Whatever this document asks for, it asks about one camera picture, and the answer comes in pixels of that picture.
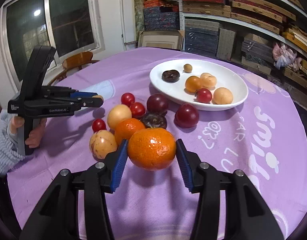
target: person's hand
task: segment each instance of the person's hand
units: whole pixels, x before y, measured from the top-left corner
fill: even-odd
[[[46,118],[41,119],[40,124],[29,133],[29,138],[24,142],[29,148],[37,148],[40,145],[40,141],[45,132],[46,122]],[[16,134],[17,129],[23,126],[23,124],[24,119],[22,117],[14,116],[10,121],[10,132]]]

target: pink cloth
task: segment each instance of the pink cloth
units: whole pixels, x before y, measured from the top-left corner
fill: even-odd
[[[223,65],[239,74],[250,91],[247,100],[234,109],[200,111],[200,121],[192,129],[174,125],[179,105],[170,102],[167,130],[218,170],[242,169],[268,203],[285,237],[297,227],[307,211],[307,139],[289,94],[232,64],[155,48],[114,55],[60,82],[59,85],[81,91],[101,82],[105,102],[99,109],[78,111],[72,117],[50,118],[41,148],[32,159],[8,173],[10,195],[21,227],[61,169],[82,171],[96,162],[88,147],[92,121],[106,121],[109,110],[120,103],[125,92],[133,93],[136,101],[145,105],[149,95],[157,92],[150,84],[151,69],[179,58]],[[127,160],[120,187],[114,194],[106,194],[106,199],[116,239],[189,239],[198,194],[185,188],[176,159],[170,167],[157,172],[137,168]],[[80,237],[85,239],[82,199],[79,203]],[[222,195],[219,239],[223,237],[224,215]]]
[[[289,67],[293,71],[298,71],[300,68],[300,62],[302,58],[296,58],[297,52],[293,52],[289,49],[286,44],[282,43],[281,47],[276,43],[273,48],[273,59],[275,62],[275,67],[280,69],[281,67]]]

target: metal screw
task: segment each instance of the metal screw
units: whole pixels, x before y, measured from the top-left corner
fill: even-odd
[[[242,177],[244,175],[244,172],[242,170],[236,170],[235,171],[235,174],[238,176],[238,177]]]
[[[95,164],[95,167],[96,167],[97,169],[102,169],[102,168],[104,167],[104,163],[98,162],[98,163]]]
[[[202,168],[202,169],[208,169],[209,168],[209,164],[208,163],[200,163],[199,166]]]
[[[69,170],[67,170],[67,169],[63,169],[63,170],[60,171],[61,176],[67,176],[68,173],[69,173]]]

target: white oval plate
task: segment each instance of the white oval plate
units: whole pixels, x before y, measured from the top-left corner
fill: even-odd
[[[185,64],[190,64],[193,67],[191,73],[183,72]],[[163,72],[172,69],[179,71],[179,80],[175,83],[168,83],[162,80]],[[188,94],[185,92],[185,82],[187,78],[190,76],[199,77],[202,73],[206,72],[214,75],[217,78],[217,85],[215,89],[219,87],[225,87],[232,92],[234,99],[231,104],[214,105],[212,102],[209,104],[196,102],[196,97],[193,94]],[[166,61],[156,65],[151,70],[149,77],[153,86],[168,96],[170,100],[178,104],[189,103],[196,107],[198,110],[222,111],[231,109],[243,103],[248,96],[248,87],[240,76],[228,68],[204,60],[176,59]]]

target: wooden chair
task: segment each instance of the wooden chair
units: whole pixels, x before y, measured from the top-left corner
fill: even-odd
[[[48,86],[51,86],[56,80],[63,80],[67,77],[67,72],[74,68],[79,68],[82,70],[82,66],[86,64],[93,64],[99,60],[92,60],[93,54],[91,51],[81,52],[79,54],[73,55],[67,58],[63,63],[62,67],[64,70],[55,76],[49,83]]]

